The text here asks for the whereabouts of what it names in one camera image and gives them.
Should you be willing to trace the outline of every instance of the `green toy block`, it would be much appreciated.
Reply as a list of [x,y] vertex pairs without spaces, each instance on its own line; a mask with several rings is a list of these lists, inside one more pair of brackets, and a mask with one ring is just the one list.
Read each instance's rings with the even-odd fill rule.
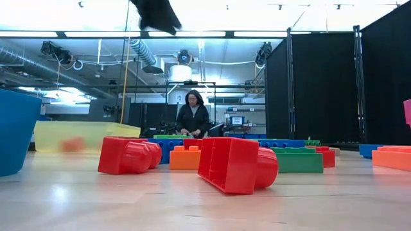
[[154,135],[154,139],[187,139],[187,135]]
[[305,146],[321,146],[321,142],[316,140],[307,140],[304,141],[304,144]]
[[276,153],[279,173],[323,173],[321,153]]

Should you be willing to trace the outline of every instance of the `toy brick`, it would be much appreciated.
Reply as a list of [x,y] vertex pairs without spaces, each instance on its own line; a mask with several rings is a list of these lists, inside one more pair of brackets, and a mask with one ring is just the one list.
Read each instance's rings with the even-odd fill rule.
[[154,139],[186,139],[187,135],[154,135]]
[[360,155],[364,158],[372,158],[372,151],[382,147],[381,144],[360,144]]
[[170,170],[197,170],[200,162],[200,150],[197,146],[176,146],[170,152]]
[[372,151],[372,164],[411,171],[411,146],[383,146]]
[[191,146],[197,146],[201,150],[201,145],[203,143],[202,139],[184,139],[184,149],[188,150]]
[[174,150],[175,146],[182,146],[183,139],[149,139],[148,142],[156,143],[161,148],[160,164],[170,163],[170,151]]
[[279,173],[323,173],[321,153],[276,153]]
[[275,153],[258,142],[217,137],[203,139],[198,174],[224,193],[252,194],[278,174]]
[[312,146],[311,148],[315,148],[317,153],[322,153],[322,162],[324,167],[335,167],[335,153],[334,151],[329,150],[329,147]]
[[152,162],[153,153],[146,139],[104,137],[98,171],[112,175],[144,173]]

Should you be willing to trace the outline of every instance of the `yellow translucent bin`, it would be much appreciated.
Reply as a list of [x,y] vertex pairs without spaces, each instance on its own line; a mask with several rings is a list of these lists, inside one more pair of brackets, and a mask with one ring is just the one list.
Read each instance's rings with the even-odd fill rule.
[[139,137],[140,128],[109,122],[37,121],[36,151],[99,153],[106,136]]

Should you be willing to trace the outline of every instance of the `black jacket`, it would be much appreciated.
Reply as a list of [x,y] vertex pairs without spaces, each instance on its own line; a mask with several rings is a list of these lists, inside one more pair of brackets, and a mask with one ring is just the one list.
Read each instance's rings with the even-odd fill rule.
[[[197,97],[197,102],[199,104],[195,115],[191,111],[190,105],[188,103],[188,95],[193,94]],[[204,106],[204,101],[196,90],[191,90],[186,95],[186,104],[180,108],[180,112],[177,116],[177,130],[187,129],[189,132],[194,132],[197,129],[200,129],[201,134],[195,138],[201,139],[206,131],[210,129],[209,127],[209,115],[207,108]]]

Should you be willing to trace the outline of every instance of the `blurry dark object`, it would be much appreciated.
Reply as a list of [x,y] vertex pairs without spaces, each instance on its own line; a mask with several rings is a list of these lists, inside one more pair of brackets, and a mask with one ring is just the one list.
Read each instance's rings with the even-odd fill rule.
[[131,0],[137,7],[140,20],[140,29],[147,27],[175,35],[176,28],[181,29],[181,23],[174,13],[168,0]]

